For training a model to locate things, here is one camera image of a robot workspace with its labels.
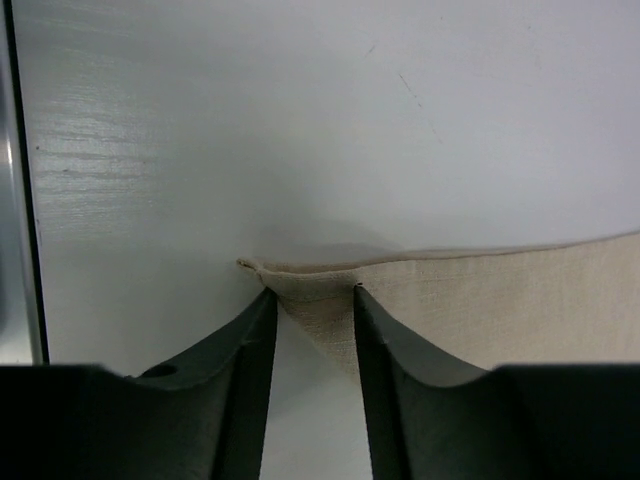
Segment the beige cloth napkin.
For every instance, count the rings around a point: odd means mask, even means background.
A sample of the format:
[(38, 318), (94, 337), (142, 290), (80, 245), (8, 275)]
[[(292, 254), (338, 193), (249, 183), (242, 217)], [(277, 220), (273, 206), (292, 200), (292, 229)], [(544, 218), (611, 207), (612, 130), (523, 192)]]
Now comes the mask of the beige cloth napkin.
[(422, 251), (338, 264), (240, 259), (343, 372), (359, 372), (353, 290), (479, 367), (634, 362), (639, 357), (635, 234), (520, 250)]

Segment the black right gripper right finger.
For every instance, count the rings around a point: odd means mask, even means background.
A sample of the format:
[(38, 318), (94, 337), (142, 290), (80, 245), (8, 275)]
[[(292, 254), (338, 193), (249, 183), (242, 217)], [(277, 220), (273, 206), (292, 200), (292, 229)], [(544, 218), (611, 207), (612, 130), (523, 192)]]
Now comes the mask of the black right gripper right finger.
[(635, 364), (484, 370), (393, 318), (364, 288), (353, 313), (377, 479), (635, 479)]

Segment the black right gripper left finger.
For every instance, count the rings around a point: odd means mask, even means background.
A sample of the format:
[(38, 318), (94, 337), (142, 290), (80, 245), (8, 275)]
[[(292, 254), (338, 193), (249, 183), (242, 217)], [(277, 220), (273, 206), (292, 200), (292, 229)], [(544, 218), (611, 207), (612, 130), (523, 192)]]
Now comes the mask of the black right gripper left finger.
[(5, 479), (256, 479), (277, 298), (137, 377), (96, 365), (1, 370)]

